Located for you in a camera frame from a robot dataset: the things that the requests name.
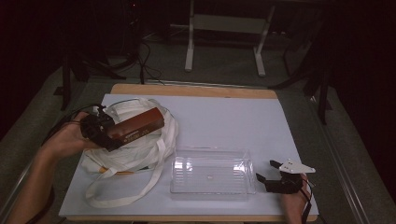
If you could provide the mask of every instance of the table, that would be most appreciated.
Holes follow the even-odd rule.
[[[193,32],[195,29],[201,29],[261,35],[260,42],[256,47],[254,47],[253,53],[258,75],[260,77],[264,77],[265,70],[262,63],[262,46],[264,45],[265,38],[268,35],[274,11],[275,6],[271,6],[266,20],[194,14],[194,0],[190,0],[189,46],[186,56],[186,72],[190,72],[192,70],[194,54]]]
[[[163,106],[167,107],[180,125],[180,136],[177,143],[181,146],[186,144],[201,144],[201,146],[222,147],[236,145],[247,147],[250,150],[254,170],[265,175],[269,179],[278,178],[278,171],[266,164],[269,159],[285,161],[290,158],[299,160],[299,155],[290,134],[288,123],[284,117],[282,107],[273,91],[230,89],[212,87],[181,87],[181,86],[150,86],[117,84],[111,94],[105,96],[104,105],[109,105],[115,100],[131,98],[131,95],[152,97]],[[196,138],[198,133],[205,127],[205,121],[194,123],[191,119],[191,111],[196,112],[194,105],[210,105],[205,111],[195,113],[195,117],[202,120],[201,116],[212,115],[212,120],[222,122],[208,130],[207,136]],[[229,111],[232,115],[250,115],[245,119],[234,119],[235,125],[243,131],[244,125],[255,131],[255,134],[241,132],[240,136],[231,135],[235,129],[230,128],[234,124],[227,116],[216,116],[216,111],[221,109]],[[220,131],[216,137],[211,134]],[[95,179],[88,175],[78,166],[69,190],[65,196],[60,216],[71,220],[134,220],[134,221],[279,221],[283,219],[277,195],[266,193],[263,185],[256,183],[256,194],[249,195],[247,201],[221,202],[221,201],[174,201],[171,199],[169,190],[171,160],[165,162],[163,175],[157,185],[144,198],[139,201],[111,209],[95,209],[87,205],[84,194],[85,188]],[[124,186],[132,186],[134,181],[124,177],[121,179]],[[309,221],[317,218],[318,208],[315,199],[312,201]]]

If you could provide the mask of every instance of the clear plastic container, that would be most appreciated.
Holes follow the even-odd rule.
[[[171,192],[181,196],[179,199],[189,200],[193,196],[205,200],[245,199],[256,192],[248,150],[178,148],[172,167]]]

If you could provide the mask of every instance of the white table leg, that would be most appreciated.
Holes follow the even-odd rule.
[[[271,19],[274,16],[274,11],[275,11],[275,6],[272,6],[268,14],[267,20],[264,26],[262,27],[262,38],[260,39],[260,43],[257,47],[253,48],[254,58],[256,59],[256,66],[259,77],[265,77],[265,70],[262,62],[262,46],[264,45],[265,38],[268,35],[268,30],[271,25]]]
[[[190,72],[192,70],[192,59],[194,56],[194,0],[190,0],[190,25],[189,25],[189,46],[187,48],[186,66],[185,71]]]

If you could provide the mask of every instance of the human hand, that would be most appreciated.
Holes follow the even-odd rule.
[[[302,190],[309,198],[311,194],[306,188],[307,177],[306,175],[301,175],[301,177],[303,178]],[[280,201],[288,224],[302,223],[302,213],[305,209],[305,204],[307,203],[305,196],[300,191],[293,194],[282,194]]]
[[[99,147],[91,140],[82,136],[79,122],[87,115],[87,113],[80,112],[72,121],[65,123],[61,129],[40,148],[39,155],[46,156],[47,160],[58,161],[77,154],[84,150],[84,148]]]

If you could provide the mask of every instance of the metal frame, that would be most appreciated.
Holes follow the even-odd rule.
[[[256,60],[258,75],[259,77],[265,77],[265,70],[262,62],[262,46],[264,45],[265,38],[268,35],[268,30],[274,16],[274,12],[275,6],[271,6],[266,20],[194,14],[194,0],[190,0],[189,45],[187,48],[185,65],[186,72],[192,71],[194,29],[215,30],[261,35],[259,44],[257,47],[253,48],[253,53]]]

